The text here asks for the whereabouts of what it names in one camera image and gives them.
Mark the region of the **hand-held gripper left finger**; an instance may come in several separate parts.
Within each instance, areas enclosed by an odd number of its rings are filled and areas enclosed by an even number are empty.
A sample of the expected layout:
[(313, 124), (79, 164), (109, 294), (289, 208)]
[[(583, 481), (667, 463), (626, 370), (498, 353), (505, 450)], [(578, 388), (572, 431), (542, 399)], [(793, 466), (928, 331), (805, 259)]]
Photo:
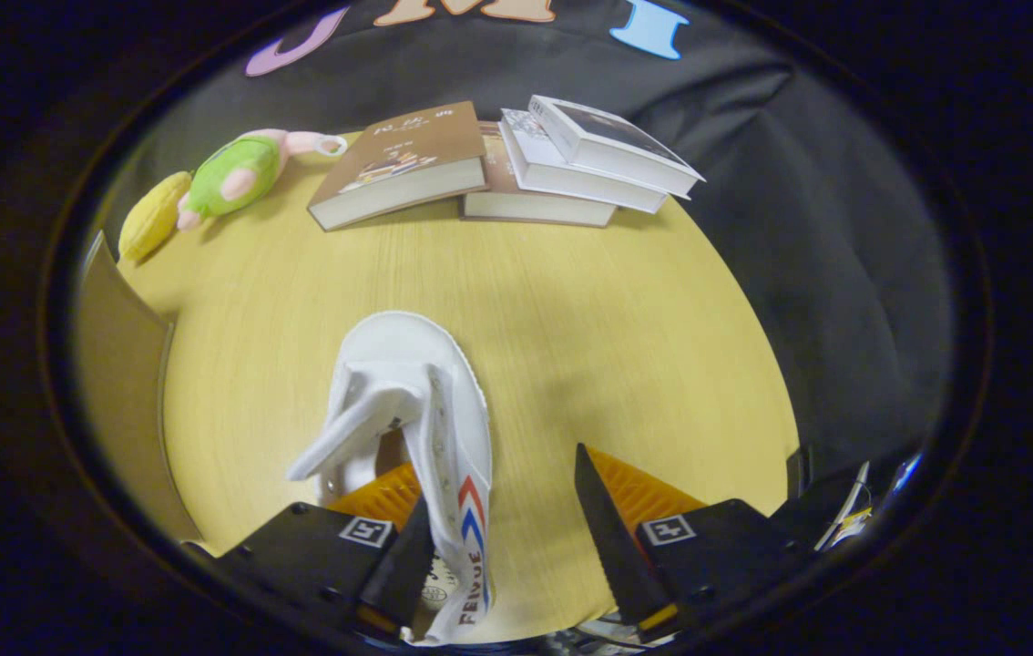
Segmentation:
[(207, 561), (296, 628), (399, 639), (434, 555), (421, 485), (402, 464), (326, 507), (289, 504)]

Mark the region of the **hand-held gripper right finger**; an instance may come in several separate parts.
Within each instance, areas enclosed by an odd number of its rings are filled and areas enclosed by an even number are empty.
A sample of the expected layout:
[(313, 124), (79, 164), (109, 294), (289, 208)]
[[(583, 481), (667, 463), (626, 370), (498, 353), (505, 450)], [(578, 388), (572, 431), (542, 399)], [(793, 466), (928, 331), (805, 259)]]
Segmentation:
[(644, 639), (712, 623), (813, 561), (807, 541), (741, 499), (700, 502), (586, 444), (574, 485), (619, 614)]

